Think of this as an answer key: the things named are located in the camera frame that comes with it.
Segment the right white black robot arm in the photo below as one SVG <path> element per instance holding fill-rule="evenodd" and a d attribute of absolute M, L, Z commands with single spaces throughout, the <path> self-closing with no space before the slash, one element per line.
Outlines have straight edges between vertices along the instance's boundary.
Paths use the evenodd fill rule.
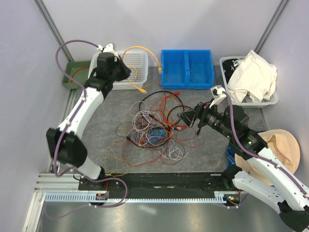
<path fill-rule="evenodd" d="M 260 170 L 271 182 L 267 185 L 236 165 L 227 168 L 221 178 L 226 190 L 238 188 L 248 192 L 274 209 L 293 231 L 309 227 L 309 188 L 299 181 L 275 156 L 266 141 L 248 127 L 249 117 L 242 107 L 229 105 L 223 113 L 208 102 L 199 102 L 193 109 L 177 116 L 187 125 L 201 129 L 209 126 L 229 139 L 235 153 Z"/>

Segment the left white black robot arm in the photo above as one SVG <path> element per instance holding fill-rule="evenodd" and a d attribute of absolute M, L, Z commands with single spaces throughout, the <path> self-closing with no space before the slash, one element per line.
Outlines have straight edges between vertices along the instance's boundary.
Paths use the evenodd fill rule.
<path fill-rule="evenodd" d="M 114 50 L 99 53 L 97 67 L 91 72 L 84 93 L 72 111 L 56 129 L 49 128 L 46 132 L 53 164 L 59 161 L 89 177 L 89 185 L 95 190 L 106 185 L 104 169 L 88 157 L 81 137 L 92 114 L 112 90 L 113 83 L 127 79 L 130 73 Z"/>

